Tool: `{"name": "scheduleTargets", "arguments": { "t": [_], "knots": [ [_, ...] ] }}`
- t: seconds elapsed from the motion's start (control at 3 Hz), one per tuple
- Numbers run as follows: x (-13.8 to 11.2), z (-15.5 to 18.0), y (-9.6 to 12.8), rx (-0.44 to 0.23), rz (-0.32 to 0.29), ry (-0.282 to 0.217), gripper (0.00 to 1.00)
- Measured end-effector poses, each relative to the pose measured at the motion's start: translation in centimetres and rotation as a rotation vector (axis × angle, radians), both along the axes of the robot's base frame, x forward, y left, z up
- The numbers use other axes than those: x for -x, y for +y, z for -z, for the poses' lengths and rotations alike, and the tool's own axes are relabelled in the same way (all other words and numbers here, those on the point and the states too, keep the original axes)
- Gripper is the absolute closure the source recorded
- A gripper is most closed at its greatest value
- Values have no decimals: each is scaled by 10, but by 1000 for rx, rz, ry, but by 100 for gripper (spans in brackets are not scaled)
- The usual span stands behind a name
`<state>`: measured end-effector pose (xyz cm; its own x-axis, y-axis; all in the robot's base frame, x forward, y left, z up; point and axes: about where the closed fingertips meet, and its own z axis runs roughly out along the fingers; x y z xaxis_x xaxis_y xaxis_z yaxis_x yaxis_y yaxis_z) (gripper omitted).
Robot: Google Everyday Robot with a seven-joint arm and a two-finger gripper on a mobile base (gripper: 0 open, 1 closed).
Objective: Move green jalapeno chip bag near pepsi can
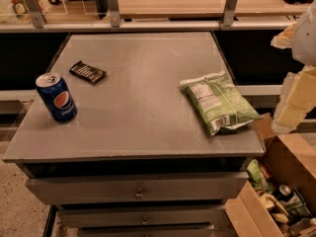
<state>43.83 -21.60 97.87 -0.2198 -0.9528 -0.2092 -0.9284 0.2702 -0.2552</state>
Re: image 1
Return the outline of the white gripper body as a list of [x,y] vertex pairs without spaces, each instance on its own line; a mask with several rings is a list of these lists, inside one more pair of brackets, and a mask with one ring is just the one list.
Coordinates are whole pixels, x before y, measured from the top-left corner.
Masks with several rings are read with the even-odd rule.
[[292,57],[308,65],[316,65],[316,0],[296,22],[292,38]]

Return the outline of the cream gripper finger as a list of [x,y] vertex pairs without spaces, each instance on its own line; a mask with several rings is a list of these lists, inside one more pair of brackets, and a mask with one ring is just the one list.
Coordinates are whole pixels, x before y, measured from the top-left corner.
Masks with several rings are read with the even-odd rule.
[[272,129],[278,134],[294,131],[316,107],[316,67],[305,65],[297,74],[288,72],[276,105]]
[[271,46],[280,49],[292,48],[292,38],[295,26],[296,24],[292,24],[288,26],[283,32],[274,36],[271,41]]

